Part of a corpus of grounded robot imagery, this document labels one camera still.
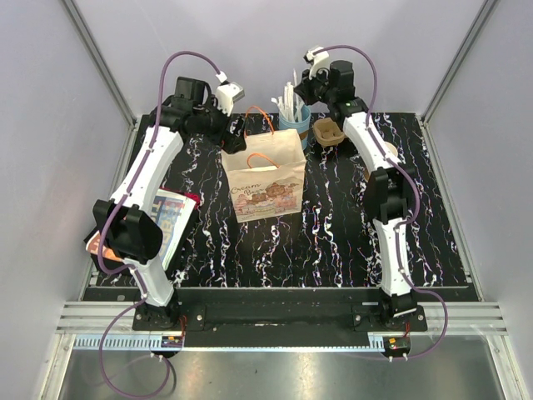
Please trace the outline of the printed kraft paper bag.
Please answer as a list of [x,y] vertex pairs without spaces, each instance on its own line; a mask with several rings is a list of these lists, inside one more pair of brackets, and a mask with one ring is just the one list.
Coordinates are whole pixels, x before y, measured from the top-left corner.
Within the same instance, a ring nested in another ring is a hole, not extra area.
[[306,157],[297,130],[276,130],[258,106],[269,131],[245,134],[246,149],[221,151],[232,206],[239,223],[301,211]]

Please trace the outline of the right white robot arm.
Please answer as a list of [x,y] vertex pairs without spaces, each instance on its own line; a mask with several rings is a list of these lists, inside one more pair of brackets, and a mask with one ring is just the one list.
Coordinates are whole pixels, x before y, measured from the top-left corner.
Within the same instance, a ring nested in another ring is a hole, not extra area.
[[397,330],[417,304],[407,266],[406,223],[419,204],[400,159],[376,131],[369,107],[355,94],[351,62],[310,61],[295,92],[307,105],[324,103],[330,117],[353,143],[368,173],[363,209],[378,236],[381,260],[379,323]]

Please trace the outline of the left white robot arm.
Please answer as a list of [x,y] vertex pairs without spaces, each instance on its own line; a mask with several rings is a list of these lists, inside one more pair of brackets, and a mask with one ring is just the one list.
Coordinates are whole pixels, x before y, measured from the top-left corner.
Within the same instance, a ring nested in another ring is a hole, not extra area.
[[150,212],[167,169],[187,139],[201,134],[222,151],[246,149],[244,121],[232,119],[232,109],[244,89],[223,73],[216,89],[202,80],[179,77],[174,93],[160,98],[147,118],[145,141],[126,177],[108,200],[95,202],[92,212],[100,232],[101,249],[122,259],[140,289],[140,306],[163,330],[180,318],[177,296],[159,257],[163,232]]

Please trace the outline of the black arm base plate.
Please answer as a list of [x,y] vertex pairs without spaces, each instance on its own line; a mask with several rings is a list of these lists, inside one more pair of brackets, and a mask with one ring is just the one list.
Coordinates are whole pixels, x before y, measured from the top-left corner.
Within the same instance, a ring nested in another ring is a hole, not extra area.
[[140,306],[135,331],[201,331],[209,325],[334,325],[359,332],[423,333],[424,308],[412,294],[376,288],[178,288],[163,308]]

